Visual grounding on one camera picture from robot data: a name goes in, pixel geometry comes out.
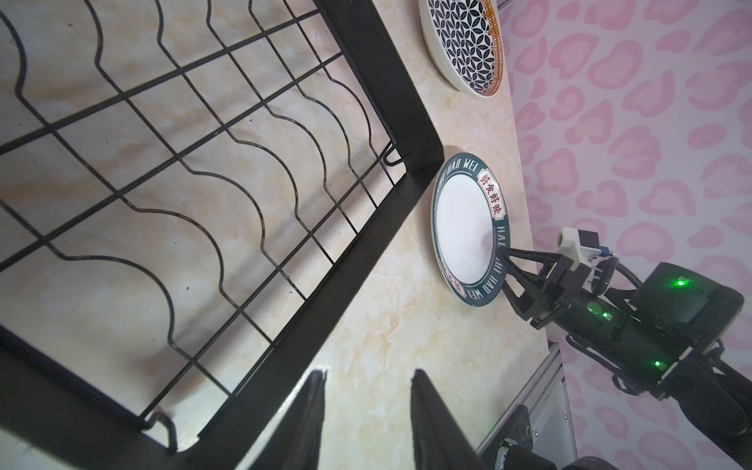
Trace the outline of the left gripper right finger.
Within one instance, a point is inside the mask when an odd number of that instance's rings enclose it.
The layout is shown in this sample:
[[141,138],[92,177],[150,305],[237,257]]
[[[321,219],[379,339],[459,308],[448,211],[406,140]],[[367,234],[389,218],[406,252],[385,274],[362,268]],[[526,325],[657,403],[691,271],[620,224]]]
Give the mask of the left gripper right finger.
[[485,469],[423,369],[411,380],[410,420],[416,469]]

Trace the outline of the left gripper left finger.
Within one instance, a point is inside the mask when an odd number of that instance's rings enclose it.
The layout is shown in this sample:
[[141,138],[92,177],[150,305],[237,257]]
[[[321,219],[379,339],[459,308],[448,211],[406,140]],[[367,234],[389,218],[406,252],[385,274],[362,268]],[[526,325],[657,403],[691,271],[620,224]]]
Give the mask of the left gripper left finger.
[[268,443],[256,469],[317,469],[325,419],[326,373],[313,370]]

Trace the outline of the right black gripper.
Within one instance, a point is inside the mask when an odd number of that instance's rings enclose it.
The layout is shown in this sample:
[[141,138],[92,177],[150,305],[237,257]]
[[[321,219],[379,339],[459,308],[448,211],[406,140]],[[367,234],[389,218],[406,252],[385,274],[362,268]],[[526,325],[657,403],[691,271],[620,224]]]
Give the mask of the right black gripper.
[[574,348],[612,364],[635,364],[638,323],[587,290],[589,269],[552,252],[499,247],[503,293],[513,311],[536,329],[555,324]]

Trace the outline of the white plate dark lettered rim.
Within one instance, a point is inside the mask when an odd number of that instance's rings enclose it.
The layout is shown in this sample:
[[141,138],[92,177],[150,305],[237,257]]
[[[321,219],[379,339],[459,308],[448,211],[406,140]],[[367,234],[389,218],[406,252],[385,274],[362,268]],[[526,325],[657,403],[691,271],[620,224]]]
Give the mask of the white plate dark lettered rim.
[[431,233],[448,287],[466,305],[489,305],[505,284],[506,268],[495,251],[510,246],[510,229],[501,184],[479,157],[459,153],[442,166]]

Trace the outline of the black wire dish rack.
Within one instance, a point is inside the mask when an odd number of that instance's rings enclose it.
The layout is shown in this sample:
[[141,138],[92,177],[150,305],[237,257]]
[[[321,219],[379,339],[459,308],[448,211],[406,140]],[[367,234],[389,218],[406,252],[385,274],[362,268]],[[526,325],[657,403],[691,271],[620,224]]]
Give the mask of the black wire dish rack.
[[1,426],[234,468],[441,141],[371,1],[1,5]]

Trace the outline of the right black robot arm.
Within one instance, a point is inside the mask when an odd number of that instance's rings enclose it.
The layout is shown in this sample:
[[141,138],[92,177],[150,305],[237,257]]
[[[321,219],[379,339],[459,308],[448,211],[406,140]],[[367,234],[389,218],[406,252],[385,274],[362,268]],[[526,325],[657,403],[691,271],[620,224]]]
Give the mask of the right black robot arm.
[[610,371],[623,393],[675,400],[697,430],[750,468],[751,382],[724,362],[722,341],[742,294],[669,262],[640,281],[610,258],[605,269],[633,289],[589,291],[588,268],[564,254],[499,248],[495,256],[524,290],[503,285],[520,318],[565,330],[567,343]]

